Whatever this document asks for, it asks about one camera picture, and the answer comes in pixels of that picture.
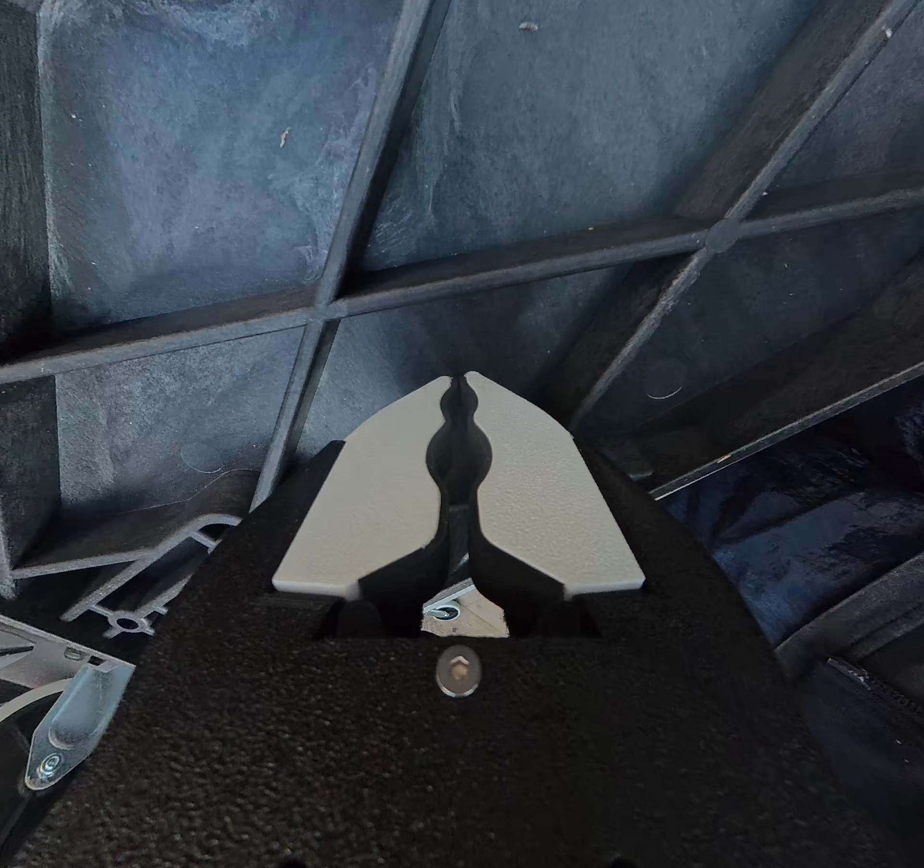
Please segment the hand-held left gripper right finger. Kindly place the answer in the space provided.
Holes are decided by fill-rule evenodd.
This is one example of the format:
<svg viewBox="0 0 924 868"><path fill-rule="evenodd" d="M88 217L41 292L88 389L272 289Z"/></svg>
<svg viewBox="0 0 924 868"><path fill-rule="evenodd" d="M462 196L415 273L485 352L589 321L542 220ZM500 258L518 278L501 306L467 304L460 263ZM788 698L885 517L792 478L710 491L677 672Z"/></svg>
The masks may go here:
<svg viewBox="0 0 924 868"><path fill-rule="evenodd" d="M463 392L477 468L469 571L510 634L576 599L639 591L645 574L571 433L479 372Z"/></svg>

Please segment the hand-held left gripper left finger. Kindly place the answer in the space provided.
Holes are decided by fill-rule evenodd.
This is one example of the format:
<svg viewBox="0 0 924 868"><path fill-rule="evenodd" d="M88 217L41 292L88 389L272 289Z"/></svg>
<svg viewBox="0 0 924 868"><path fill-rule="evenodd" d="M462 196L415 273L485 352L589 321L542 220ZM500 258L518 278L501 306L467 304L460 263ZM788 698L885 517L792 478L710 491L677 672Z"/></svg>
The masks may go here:
<svg viewBox="0 0 924 868"><path fill-rule="evenodd" d="M386 633L420 633L451 569L459 382L437 377L376 412L342 443L283 559L287 597L365 602Z"/></svg>

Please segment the person's black zipped jacket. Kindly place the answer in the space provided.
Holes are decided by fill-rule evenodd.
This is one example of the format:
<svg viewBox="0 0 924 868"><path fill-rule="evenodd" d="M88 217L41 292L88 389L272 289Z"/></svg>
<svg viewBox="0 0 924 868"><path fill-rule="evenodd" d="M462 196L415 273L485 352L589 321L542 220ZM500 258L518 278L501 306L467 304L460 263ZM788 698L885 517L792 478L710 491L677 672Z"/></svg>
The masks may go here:
<svg viewBox="0 0 924 868"><path fill-rule="evenodd" d="M902 861L922 866L922 557L796 629L776 655L831 769Z"/></svg>

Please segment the dark ribbed plastic crate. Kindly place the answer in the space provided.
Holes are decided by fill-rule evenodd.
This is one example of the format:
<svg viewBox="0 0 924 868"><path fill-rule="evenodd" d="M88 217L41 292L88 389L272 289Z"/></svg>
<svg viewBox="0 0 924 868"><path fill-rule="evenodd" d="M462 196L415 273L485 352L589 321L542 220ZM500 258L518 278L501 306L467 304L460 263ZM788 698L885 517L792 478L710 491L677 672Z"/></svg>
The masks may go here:
<svg viewBox="0 0 924 868"><path fill-rule="evenodd" d="M922 0L2 0L2 595L470 370L654 495L922 377Z"/></svg>

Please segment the grey aluminium frame profile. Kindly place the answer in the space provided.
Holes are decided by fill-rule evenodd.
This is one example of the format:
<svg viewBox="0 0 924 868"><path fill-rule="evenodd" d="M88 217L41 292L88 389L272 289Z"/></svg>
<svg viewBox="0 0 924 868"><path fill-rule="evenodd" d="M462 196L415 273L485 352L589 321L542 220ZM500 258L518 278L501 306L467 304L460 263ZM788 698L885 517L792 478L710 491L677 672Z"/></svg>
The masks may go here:
<svg viewBox="0 0 924 868"><path fill-rule="evenodd" d="M157 537L150 547L122 549L81 561L76 571L95 570L77 598L56 614L71 624L92 617L105 625L102 637L154 635L192 575L243 515L212 512Z"/></svg>

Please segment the silver metal bracket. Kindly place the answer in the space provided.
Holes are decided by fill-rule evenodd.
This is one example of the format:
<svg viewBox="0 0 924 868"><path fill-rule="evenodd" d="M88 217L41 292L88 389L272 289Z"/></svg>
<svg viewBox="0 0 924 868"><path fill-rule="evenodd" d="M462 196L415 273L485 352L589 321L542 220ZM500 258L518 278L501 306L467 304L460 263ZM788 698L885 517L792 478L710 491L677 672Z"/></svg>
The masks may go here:
<svg viewBox="0 0 924 868"><path fill-rule="evenodd" d="M25 785L47 791L80 766L98 746L134 673L107 660L84 665L32 732Z"/></svg>

